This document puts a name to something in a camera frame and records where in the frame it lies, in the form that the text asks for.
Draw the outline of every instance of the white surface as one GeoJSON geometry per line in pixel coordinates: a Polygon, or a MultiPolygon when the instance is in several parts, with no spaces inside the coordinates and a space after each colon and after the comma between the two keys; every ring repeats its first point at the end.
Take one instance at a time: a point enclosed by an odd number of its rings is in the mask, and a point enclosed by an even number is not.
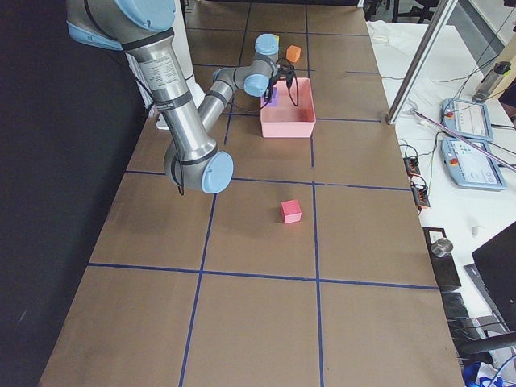
{"type": "Polygon", "coordinates": [[[513,12],[507,21],[507,16],[513,10],[511,7],[504,6],[503,0],[469,0],[473,8],[484,19],[493,32],[498,31],[498,37],[505,45],[509,43],[510,38],[513,37],[513,22],[516,20],[516,11],[513,12]]]}
{"type": "MultiPolygon", "coordinates": [[[[427,26],[368,22],[368,28],[378,68],[384,78],[385,94],[391,104],[402,81],[389,78],[405,76],[427,26]]],[[[474,69],[475,62],[459,33],[454,27],[446,26],[422,70],[410,100],[417,105],[418,111],[440,121],[441,101],[453,97],[464,80],[447,83],[437,80],[465,77],[474,69]]],[[[481,73],[473,74],[460,97],[470,100],[481,79],[481,73]]],[[[492,123],[511,125],[497,100],[488,100],[487,106],[492,123]]],[[[437,128],[421,122],[411,114],[398,119],[396,132],[398,138],[406,140],[422,154],[431,152],[434,147],[437,128]]],[[[515,130],[494,128],[493,134],[494,143],[516,150],[515,130]]],[[[495,147],[491,148],[497,156],[511,164],[516,163],[516,156],[495,147]]],[[[444,228],[447,237],[453,242],[452,254],[462,283],[460,292],[470,316],[491,315],[489,306],[469,279],[464,266],[473,263],[473,251],[516,220],[516,173],[501,169],[508,186],[505,191],[461,189],[447,175],[439,149],[440,141],[433,160],[431,156],[421,156],[419,159],[422,176],[431,186],[431,208],[424,210],[419,220],[423,227],[444,228]]]]}

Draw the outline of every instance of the metal tube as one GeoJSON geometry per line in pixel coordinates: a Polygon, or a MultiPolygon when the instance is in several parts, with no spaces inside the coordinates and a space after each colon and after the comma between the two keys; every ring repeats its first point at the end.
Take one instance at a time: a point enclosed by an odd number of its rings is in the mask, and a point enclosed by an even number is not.
{"type": "Polygon", "coordinates": [[[412,113],[414,113],[415,115],[417,115],[421,119],[425,119],[429,123],[433,123],[434,125],[439,127],[443,132],[447,133],[451,137],[455,137],[456,139],[459,139],[460,141],[465,142],[467,145],[469,145],[472,148],[475,148],[478,152],[480,152],[483,155],[487,156],[489,159],[494,160],[494,161],[502,164],[504,167],[507,167],[508,169],[510,169],[513,172],[516,172],[516,168],[513,167],[510,163],[508,163],[507,161],[501,159],[498,156],[495,156],[493,153],[489,153],[489,152],[485,151],[484,149],[482,149],[481,147],[475,145],[473,142],[471,142],[470,140],[468,140],[468,139],[464,138],[462,135],[460,135],[459,132],[450,129],[449,127],[445,127],[444,125],[441,125],[440,123],[437,123],[433,119],[429,119],[427,116],[425,116],[424,114],[419,113],[418,111],[416,111],[414,109],[412,110],[412,113]]]}
{"type": "Polygon", "coordinates": [[[471,341],[469,343],[462,344],[458,349],[463,355],[472,355],[474,353],[512,347],[513,345],[516,345],[516,332],[471,341]]]}
{"type": "Polygon", "coordinates": [[[402,112],[403,106],[418,80],[421,69],[430,55],[435,41],[439,38],[440,32],[443,30],[446,22],[450,18],[456,3],[457,0],[441,0],[439,2],[437,10],[435,11],[434,16],[432,16],[431,23],[419,44],[418,51],[414,54],[414,59],[410,63],[402,85],[396,94],[393,105],[387,114],[387,122],[389,124],[392,125],[396,123],[397,117],[402,112]]]}

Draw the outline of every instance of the red block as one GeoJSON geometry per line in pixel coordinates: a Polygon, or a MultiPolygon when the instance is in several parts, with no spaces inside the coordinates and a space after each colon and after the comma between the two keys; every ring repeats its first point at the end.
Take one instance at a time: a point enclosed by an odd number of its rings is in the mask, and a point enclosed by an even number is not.
{"type": "Polygon", "coordinates": [[[301,207],[297,200],[281,202],[281,218],[283,223],[299,222],[301,220],[301,207]]]}

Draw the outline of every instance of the blue object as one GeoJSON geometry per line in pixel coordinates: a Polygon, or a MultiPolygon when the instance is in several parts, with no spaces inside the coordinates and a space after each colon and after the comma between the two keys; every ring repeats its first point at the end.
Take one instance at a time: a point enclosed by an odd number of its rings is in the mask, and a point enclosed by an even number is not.
{"type": "Polygon", "coordinates": [[[69,21],[68,33],[70,37],[76,42],[88,44],[89,46],[105,48],[107,50],[122,51],[122,45],[117,40],[107,39],[102,35],[98,35],[94,32],[87,31],[83,28],[71,24],[69,21]]]}
{"type": "Polygon", "coordinates": [[[138,27],[147,31],[167,31],[174,23],[173,0],[114,0],[119,9],[138,27]]]}
{"type": "Polygon", "coordinates": [[[223,191],[233,177],[233,159],[224,151],[217,152],[204,169],[201,188],[207,194],[218,194],[223,191]]]}
{"type": "Polygon", "coordinates": [[[443,125],[454,131],[458,131],[461,135],[468,139],[483,139],[485,141],[493,141],[493,129],[487,106],[482,102],[465,101],[464,99],[446,98],[441,104],[441,115],[443,116],[443,125]],[[481,117],[476,120],[475,124],[483,125],[484,134],[468,132],[469,109],[479,109],[481,117]]]}
{"type": "Polygon", "coordinates": [[[263,34],[256,38],[255,50],[262,55],[273,55],[279,50],[277,37],[273,34],[263,34]]]}
{"type": "MultiPolygon", "coordinates": [[[[491,153],[487,142],[473,143],[491,153]]],[[[441,143],[441,153],[446,170],[459,187],[490,191],[507,188],[497,164],[465,142],[447,137],[441,143]]]]}
{"type": "Polygon", "coordinates": [[[261,97],[264,95],[268,87],[268,78],[264,74],[251,74],[245,78],[243,89],[253,97],[261,97]]]}

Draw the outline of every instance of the black panel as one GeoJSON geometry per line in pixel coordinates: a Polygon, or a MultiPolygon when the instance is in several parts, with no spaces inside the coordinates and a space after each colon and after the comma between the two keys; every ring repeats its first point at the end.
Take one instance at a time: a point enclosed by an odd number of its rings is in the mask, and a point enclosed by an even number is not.
{"type": "MultiPolygon", "coordinates": [[[[489,296],[505,321],[516,320],[516,223],[478,248],[473,259],[489,296]]],[[[516,330],[516,323],[508,323],[516,330]]]]}
{"type": "Polygon", "coordinates": [[[127,69],[68,37],[65,2],[1,3],[0,385],[36,386],[144,106],[127,69]]]}

